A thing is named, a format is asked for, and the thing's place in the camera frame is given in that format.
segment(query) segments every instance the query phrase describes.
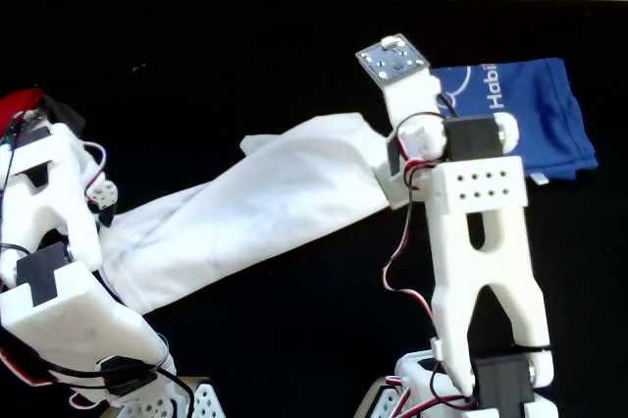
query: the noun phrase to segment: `white towel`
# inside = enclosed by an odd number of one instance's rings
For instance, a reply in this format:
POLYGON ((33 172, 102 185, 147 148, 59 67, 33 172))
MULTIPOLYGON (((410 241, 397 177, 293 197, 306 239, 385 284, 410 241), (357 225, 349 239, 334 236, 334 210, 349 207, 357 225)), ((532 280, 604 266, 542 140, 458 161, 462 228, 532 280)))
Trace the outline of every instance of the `white towel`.
POLYGON ((252 135, 215 180, 121 214, 103 230, 106 284, 147 313, 388 207, 372 168, 384 138, 360 114, 252 135))

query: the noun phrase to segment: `white logo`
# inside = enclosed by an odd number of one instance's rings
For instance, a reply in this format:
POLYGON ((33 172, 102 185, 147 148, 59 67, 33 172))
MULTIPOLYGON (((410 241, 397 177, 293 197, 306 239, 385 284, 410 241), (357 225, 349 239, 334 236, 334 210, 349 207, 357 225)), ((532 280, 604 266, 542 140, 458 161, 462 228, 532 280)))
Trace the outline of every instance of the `white logo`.
MULTIPOLYGON (((455 97, 467 88, 467 86, 469 85, 469 80, 471 80, 471 67, 467 67, 464 81, 454 92, 445 91, 445 94, 449 96, 449 102, 451 103, 451 107, 455 108, 455 97)), ((446 107, 441 104, 439 104, 439 107, 443 107, 446 109, 446 107)))
POLYGON ((503 103, 500 102, 501 96, 501 84, 499 84, 499 73, 497 72, 497 65, 482 65, 482 69, 487 72, 487 77, 484 78, 484 82, 489 85, 489 93, 487 100, 491 101, 489 109, 503 109, 503 103))

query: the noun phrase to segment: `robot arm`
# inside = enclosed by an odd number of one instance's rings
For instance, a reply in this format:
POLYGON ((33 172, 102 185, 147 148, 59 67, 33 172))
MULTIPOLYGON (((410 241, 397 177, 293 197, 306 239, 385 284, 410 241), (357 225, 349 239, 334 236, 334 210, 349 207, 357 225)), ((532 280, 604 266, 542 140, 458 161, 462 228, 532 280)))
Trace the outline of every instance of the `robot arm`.
MULTIPOLYGON (((92 144, 103 153, 96 163, 64 124, 20 119, 0 146, 0 275, 10 287, 0 293, 2 328, 26 345, 51 382, 90 402, 107 400, 125 417, 191 417, 194 398, 177 392, 165 340, 91 274, 102 261, 92 210, 117 199, 102 171, 104 149, 92 144), (51 231, 67 241, 42 245, 51 231)), ((20 357, 0 346, 2 361, 17 370, 20 357)), ((213 393, 201 387, 204 396, 213 393)), ((224 416, 214 406, 214 416, 224 416)))
MULTIPOLYGON (((415 189, 413 200, 426 204, 437 332, 429 355, 448 374, 446 379, 435 372, 435 380, 443 383, 443 393, 462 394, 479 408, 441 406, 425 416, 557 416, 552 403, 532 393, 551 383, 553 363, 543 294, 531 268, 523 164, 520 157, 504 156, 517 143, 516 120, 506 113, 440 115, 440 83, 430 75, 427 60, 402 35, 384 38, 358 52, 357 58, 383 90, 394 127, 388 139, 388 165, 377 169, 378 180, 393 208, 408 203, 409 186, 415 189), (472 213, 483 218, 485 243, 480 249, 468 236, 467 215, 472 213), (484 286, 496 294, 525 355, 472 361, 467 331, 484 286), (504 374, 516 377, 516 387, 497 386, 504 374)), ((397 364, 397 374, 415 402, 435 398, 430 374, 424 372, 414 356, 397 364)))

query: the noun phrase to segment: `blue cloth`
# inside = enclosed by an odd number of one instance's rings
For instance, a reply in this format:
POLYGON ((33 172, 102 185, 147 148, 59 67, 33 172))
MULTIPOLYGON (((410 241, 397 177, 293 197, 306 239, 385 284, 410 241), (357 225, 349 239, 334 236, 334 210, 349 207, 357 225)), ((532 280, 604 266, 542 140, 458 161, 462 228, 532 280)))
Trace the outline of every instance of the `blue cloth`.
POLYGON ((509 112, 519 123, 526 174, 574 180, 598 166, 578 101, 562 60, 478 65, 433 70, 460 116, 509 112))

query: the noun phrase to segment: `black fabric backdrop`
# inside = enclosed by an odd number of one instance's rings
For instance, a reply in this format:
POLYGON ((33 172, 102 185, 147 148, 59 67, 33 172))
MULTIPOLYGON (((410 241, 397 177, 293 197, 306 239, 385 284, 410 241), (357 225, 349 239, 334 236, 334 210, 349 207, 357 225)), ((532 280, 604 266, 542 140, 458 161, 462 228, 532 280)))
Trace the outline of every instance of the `black fabric backdrop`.
MULTIPOLYGON (((0 0, 0 92, 39 85, 87 118, 109 150, 120 209, 219 176, 249 133, 361 112, 389 124, 353 53, 403 32, 435 67, 566 60, 601 167, 530 187, 536 276, 546 293, 561 416, 619 416, 627 385, 623 270, 628 4, 556 0, 0 0)), ((254 189, 255 182, 250 182, 254 189)), ((417 210, 392 280, 430 293, 417 210)), ((380 269, 403 214, 384 211, 147 316, 182 375, 209 375, 230 417, 348 417, 430 325, 380 269)), ((508 340, 484 295, 474 350, 508 340)), ((0 368, 3 416, 66 405, 0 368)))

